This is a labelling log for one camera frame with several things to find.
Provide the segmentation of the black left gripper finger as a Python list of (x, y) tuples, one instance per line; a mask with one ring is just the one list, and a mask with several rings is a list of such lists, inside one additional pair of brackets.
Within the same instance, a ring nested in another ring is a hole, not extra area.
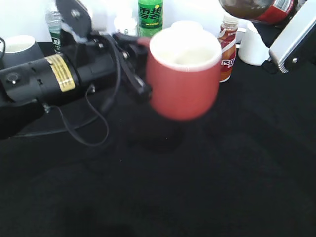
[(127, 94), (137, 103), (148, 102), (152, 96), (152, 87), (137, 75), (128, 52), (122, 51), (120, 54), (120, 65), (125, 76), (123, 81)]

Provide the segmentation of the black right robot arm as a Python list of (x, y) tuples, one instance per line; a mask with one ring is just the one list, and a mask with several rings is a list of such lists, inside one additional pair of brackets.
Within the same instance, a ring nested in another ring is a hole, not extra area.
[(303, 64), (316, 64), (316, 2), (294, 7), (280, 34), (269, 48), (269, 58), (261, 67), (270, 74), (286, 74)]

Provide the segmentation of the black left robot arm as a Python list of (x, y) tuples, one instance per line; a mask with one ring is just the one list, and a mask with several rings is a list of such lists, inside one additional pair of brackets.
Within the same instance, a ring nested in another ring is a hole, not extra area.
[(104, 89), (111, 77), (116, 77), (115, 89), (125, 82), (138, 99), (148, 100), (152, 87), (134, 69), (146, 58), (137, 37), (93, 34), (87, 42), (68, 45), (61, 53), (2, 69), (1, 139), (16, 135), (53, 107)]

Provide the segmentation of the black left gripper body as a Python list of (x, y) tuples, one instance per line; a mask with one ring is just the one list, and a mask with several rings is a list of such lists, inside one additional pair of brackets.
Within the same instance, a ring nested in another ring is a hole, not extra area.
[(86, 38), (72, 36), (71, 64), (76, 72), (76, 88), (71, 94), (83, 95), (90, 85), (103, 90), (114, 85), (114, 76), (121, 76), (119, 70), (127, 68), (132, 74), (133, 69), (126, 63), (123, 52), (131, 56), (132, 65), (137, 64), (138, 37), (122, 33), (112, 35), (90, 34)]

